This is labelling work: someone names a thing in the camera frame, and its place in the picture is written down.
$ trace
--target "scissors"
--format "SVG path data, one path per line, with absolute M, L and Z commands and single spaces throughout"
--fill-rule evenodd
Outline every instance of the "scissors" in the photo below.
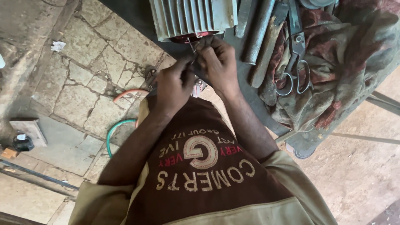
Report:
M 278 95 L 288 95 L 293 86 L 297 87 L 297 93 L 302 94 L 307 88 L 314 89 L 310 80 L 310 67 L 307 61 L 303 60 L 306 53 L 306 42 L 303 27 L 300 19 L 299 5 L 296 0 L 288 0 L 289 3 L 289 35 L 290 35 L 290 52 L 289 63 L 283 73 L 286 77 L 286 84 L 282 89 L 276 89 Z M 306 71 L 306 79 L 303 86 L 299 82 L 299 66 L 303 66 Z

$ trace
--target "green hose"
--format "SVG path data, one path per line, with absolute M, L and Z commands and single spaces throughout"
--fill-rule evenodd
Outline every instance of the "green hose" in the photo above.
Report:
M 110 138 L 111 138 L 111 135 L 114 132 L 115 128 L 117 128 L 119 125 L 121 125 L 123 123 L 128 123 L 128 122 L 136 122 L 136 119 L 128 119 L 128 120 L 120 121 L 120 122 L 114 124 L 111 127 L 111 129 L 108 131 L 106 145 L 107 145 L 107 152 L 108 152 L 108 155 L 110 156 L 110 158 L 112 157 L 112 153 L 111 153 L 111 149 L 110 149 Z

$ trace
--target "cloth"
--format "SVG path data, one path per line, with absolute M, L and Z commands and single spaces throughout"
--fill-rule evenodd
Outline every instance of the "cloth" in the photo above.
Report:
M 144 99 L 139 125 L 155 104 Z M 336 224 L 318 190 L 283 151 L 260 164 L 212 103 L 190 98 L 154 146 L 135 187 L 85 182 L 76 224 Z
M 400 3 L 391 0 L 343 1 L 339 20 L 321 10 L 301 10 L 306 60 L 314 90 L 278 96 L 290 58 L 287 24 L 280 31 L 259 89 L 276 121 L 296 130 L 327 127 L 353 103 L 374 90 L 385 68 L 400 61 Z M 300 84 L 304 83 L 300 70 Z

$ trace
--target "cracked concrete floor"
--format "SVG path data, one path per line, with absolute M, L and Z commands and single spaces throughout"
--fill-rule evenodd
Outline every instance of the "cracked concrete floor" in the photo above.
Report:
M 83 181 L 96 182 L 108 162 L 104 144 L 107 130 L 121 119 L 137 117 L 141 97 L 130 94 L 116 103 L 113 97 L 131 88 L 146 88 L 143 72 L 148 65 L 160 70 L 175 62 L 99 1 L 82 0 L 78 9 L 62 31 L 61 41 L 66 47 L 52 53 L 29 104 L 47 123 L 45 127 L 68 131 L 77 143 L 63 153 L 55 151 L 56 157 L 32 151 L 12 160 L 75 186 Z M 400 100 L 399 92 L 388 91 L 400 85 L 396 80 L 399 74 L 398 68 L 378 91 Z M 213 102 L 226 116 L 212 88 L 207 88 L 202 98 Z M 364 102 L 336 131 L 398 139 L 399 127 L 395 116 Z M 112 152 L 133 130 L 124 124 L 115 131 Z M 85 143 L 95 148 L 82 154 Z M 400 197 L 399 151 L 395 145 L 328 137 L 309 159 L 296 161 L 320 190 L 339 224 L 366 224 Z M 82 163 L 72 167 L 67 159 Z M 1 176 L 10 186 L 8 197 L 0 197 L 0 211 L 46 224 L 67 224 L 73 197 L 47 193 L 44 188 Z M 64 191 L 76 196 L 76 191 Z M 27 204 L 40 210 L 30 212 L 31 207 L 22 207 Z

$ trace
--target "wooden block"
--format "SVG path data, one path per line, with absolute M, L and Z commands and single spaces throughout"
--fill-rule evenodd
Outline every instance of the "wooden block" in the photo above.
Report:
M 11 126 L 18 132 L 24 133 L 32 139 L 35 147 L 47 147 L 47 141 L 39 129 L 39 119 L 17 118 L 10 121 Z
M 18 154 L 19 154 L 19 152 L 15 151 L 14 148 L 8 147 L 4 150 L 4 152 L 1 154 L 1 156 L 10 159 L 11 157 L 17 157 Z

